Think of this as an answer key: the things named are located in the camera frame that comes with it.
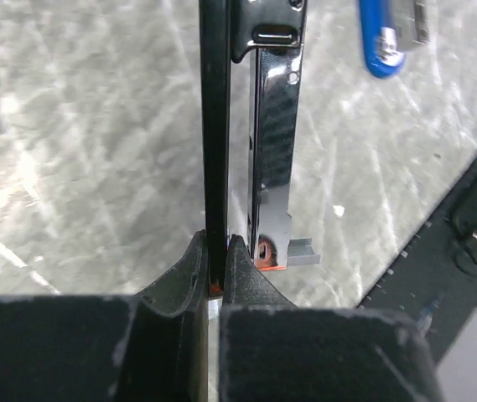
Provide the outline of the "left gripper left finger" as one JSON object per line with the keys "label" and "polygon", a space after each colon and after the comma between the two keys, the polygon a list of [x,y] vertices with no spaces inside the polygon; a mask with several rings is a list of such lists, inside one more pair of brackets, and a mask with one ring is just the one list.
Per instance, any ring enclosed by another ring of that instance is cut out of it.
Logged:
{"label": "left gripper left finger", "polygon": [[0,295],[0,401],[205,401],[208,248],[125,295]]}

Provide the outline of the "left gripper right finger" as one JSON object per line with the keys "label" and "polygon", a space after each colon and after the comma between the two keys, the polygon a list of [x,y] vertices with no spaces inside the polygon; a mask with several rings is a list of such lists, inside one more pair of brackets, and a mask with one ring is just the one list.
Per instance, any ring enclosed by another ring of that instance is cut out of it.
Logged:
{"label": "left gripper right finger", "polygon": [[428,345],[393,310],[300,308],[231,238],[220,310],[223,401],[440,401]]}

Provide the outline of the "black stapler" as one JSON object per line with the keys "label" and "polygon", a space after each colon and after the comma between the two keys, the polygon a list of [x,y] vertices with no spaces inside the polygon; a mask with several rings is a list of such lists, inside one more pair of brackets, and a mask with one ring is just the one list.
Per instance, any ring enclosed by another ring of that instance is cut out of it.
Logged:
{"label": "black stapler", "polygon": [[210,295],[228,250],[231,66],[251,56],[246,229],[255,267],[290,264],[288,213],[303,62],[305,1],[201,1],[200,78]]}

